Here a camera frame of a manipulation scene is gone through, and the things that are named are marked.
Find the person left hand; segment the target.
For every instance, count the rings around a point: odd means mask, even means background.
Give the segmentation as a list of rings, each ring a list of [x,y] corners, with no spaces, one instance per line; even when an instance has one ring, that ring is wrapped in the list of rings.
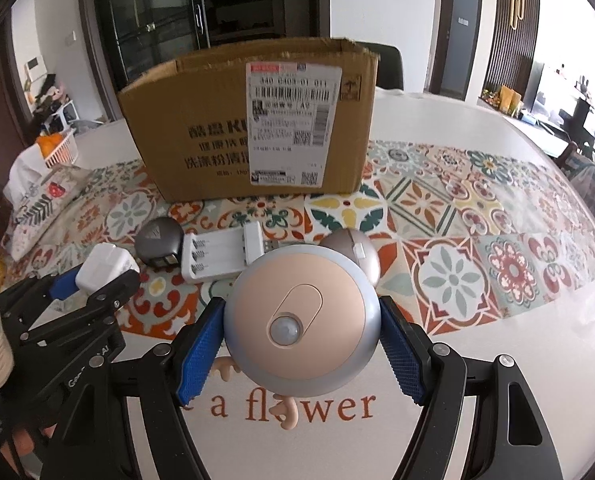
[[[17,463],[15,461],[15,455],[13,451],[16,452],[16,456],[18,458],[29,455],[35,449],[35,441],[32,440],[32,436],[24,428],[13,430],[11,439],[12,442],[4,440],[0,446],[0,453],[19,476],[22,474],[27,474],[27,470],[24,468],[22,463]]]

